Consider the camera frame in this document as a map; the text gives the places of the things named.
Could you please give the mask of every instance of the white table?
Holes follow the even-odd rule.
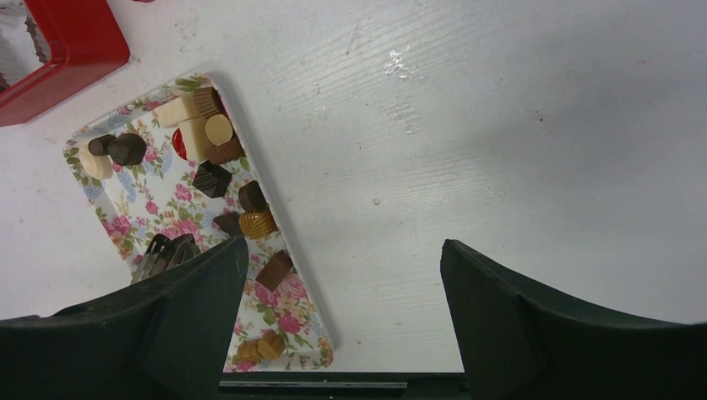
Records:
[[[461,369],[445,238],[607,307],[707,316],[707,2],[110,3],[130,65],[0,131],[0,318],[128,284],[63,142],[204,61],[286,197],[332,370]]]

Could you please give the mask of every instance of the red object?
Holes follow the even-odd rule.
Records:
[[[172,135],[172,148],[174,152],[182,158],[182,160],[187,161],[187,148],[184,146],[184,140],[182,140],[182,131],[177,129]]]
[[[0,93],[0,127],[25,123],[128,62],[106,0],[25,0],[51,48],[37,71]]]

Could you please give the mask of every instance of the floral tray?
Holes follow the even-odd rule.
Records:
[[[199,248],[206,251],[227,237],[212,223],[213,218],[231,211],[243,212],[238,204],[238,188],[255,179],[248,159],[241,157],[223,165],[233,174],[226,195],[206,197],[191,185],[197,165],[182,160],[172,150],[174,128],[160,128],[152,112],[155,107],[204,86],[213,84],[200,74],[175,79],[82,127],[64,148],[64,157],[89,206],[94,208],[120,258],[133,273],[156,233],[169,238],[192,233]],[[83,171],[78,149],[106,133],[136,133],[145,139],[148,149],[141,164],[133,167],[113,164],[114,174],[99,181]],[[299,275],[291,273],[275,292],[255,281],[270,257],[284,248],[280,232],[265,239],[248,240],[248,278],[243,298],[234,299],[240,301],[240,308],[223,368],[226,373],[325,368],[333,360],[328,335]],[[277,361],[239,361],[238,345],[260,338],[269,329],[287,338],[283,356]]]

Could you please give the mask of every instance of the white chocolate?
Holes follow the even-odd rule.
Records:
[[[206,122],[206,137],[214,146],[220,146],[233,137],[233,124],[223,114],[217,114]]]
[[[113,175],[113,163],[108,156],[94,156],[88,151],[88,146],[78,149],[78,161],[83,171],[91,178],[108,179]]]
[[[199,117],[178,124],[182,142],[187,150],[187,160],[200,163],[206,159],[206,150],[213,144],[206,137],[206,119]]]
[[[161,128],[174,128],[180,122],[201,115],[194,104],[194,93],[186,93],[154,109]]]

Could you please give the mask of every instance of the red box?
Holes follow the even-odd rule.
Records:
[[[128,62],[105,0],[25,0],[51,48],[37,71],[0,94],[0,127],[25,123]]]

